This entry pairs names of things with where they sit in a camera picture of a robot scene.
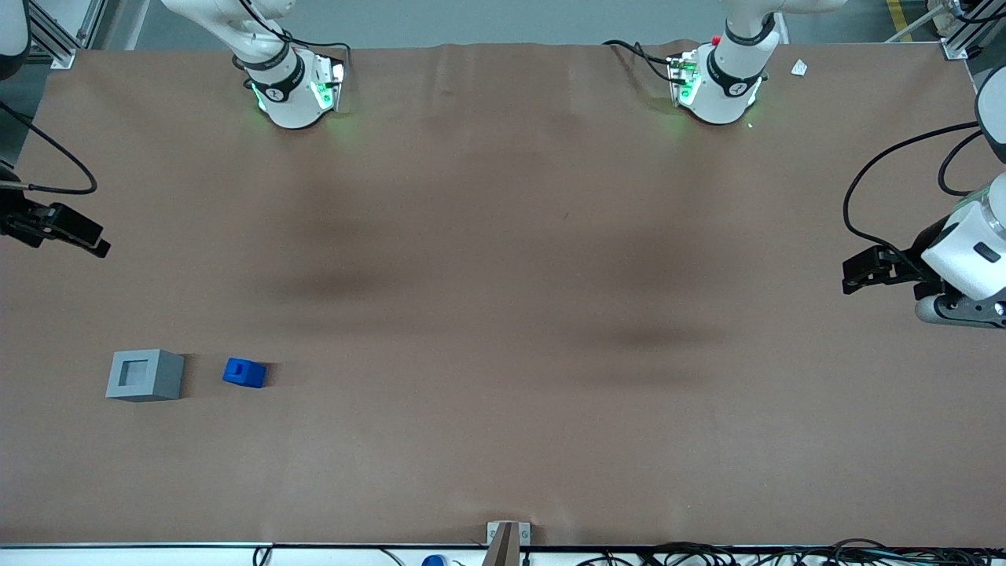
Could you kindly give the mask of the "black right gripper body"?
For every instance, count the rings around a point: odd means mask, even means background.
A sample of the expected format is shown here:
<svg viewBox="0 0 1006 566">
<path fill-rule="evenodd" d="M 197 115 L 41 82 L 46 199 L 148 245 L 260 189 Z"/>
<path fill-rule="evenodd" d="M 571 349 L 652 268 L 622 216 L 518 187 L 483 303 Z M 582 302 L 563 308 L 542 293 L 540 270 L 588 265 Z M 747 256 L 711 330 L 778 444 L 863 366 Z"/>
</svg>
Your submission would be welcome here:
<svg viewBox="0 0 1006 566">
<path fill-rule="evenodd" d="M 50 225 L 53 207 L 25 196 L 26 191 L 33 190 L 31 184 L 2 184 L 1 233 L 29 247 L 39 248 L 43 241 L 55 241 L 57 237 Z"/>
</svg>

